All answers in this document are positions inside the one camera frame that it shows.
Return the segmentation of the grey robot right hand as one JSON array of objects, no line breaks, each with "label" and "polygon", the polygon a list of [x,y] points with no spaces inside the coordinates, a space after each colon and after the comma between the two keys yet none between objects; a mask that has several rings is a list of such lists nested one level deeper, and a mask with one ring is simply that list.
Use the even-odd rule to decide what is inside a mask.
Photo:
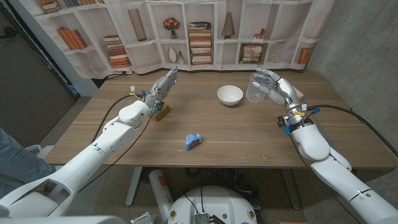
[{"label": "grey robot right hand", "polygon": [[278,126],[284,128],[287,134],[314,124],[310,118],[304,118],[305,110],[288,80],[265,68],[256,68],[256,73],[251,78],[253,81],[249,86],[265,93],[275,104],[282,105],[286,110],[287,116],[278,117]]}]

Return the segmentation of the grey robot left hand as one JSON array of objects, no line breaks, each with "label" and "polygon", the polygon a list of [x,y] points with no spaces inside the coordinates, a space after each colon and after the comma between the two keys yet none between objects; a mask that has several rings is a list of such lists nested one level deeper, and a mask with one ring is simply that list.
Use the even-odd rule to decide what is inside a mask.
[{"label": "grey robot left hand", "polygon": [[174,66],[164,76],[155,81],[151,90],[144,97],[144,103],[150,108],[163,101],[178,78],[177,66]]}]

